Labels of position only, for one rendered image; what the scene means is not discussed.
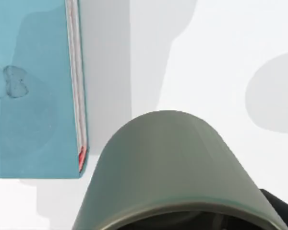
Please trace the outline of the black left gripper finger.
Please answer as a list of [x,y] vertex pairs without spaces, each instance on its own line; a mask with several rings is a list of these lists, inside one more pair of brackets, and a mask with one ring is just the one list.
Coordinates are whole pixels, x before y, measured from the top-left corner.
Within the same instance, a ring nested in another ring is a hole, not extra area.
[[288,204],[264,189],[260,189],[260,191],[288,226]]

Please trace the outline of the grey-green cup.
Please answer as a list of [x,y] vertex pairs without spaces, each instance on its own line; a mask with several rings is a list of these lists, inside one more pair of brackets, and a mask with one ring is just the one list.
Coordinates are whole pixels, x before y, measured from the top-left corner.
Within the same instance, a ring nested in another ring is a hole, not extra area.
[[221,136],[179,111],[121,127],[72,230],[288,230]]

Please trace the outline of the light blue book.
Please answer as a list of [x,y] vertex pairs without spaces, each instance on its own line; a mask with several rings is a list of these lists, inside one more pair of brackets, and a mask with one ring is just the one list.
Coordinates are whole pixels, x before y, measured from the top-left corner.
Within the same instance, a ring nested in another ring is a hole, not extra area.
[[0,178],[75,179],[87,153],[78,0],[0,0]]

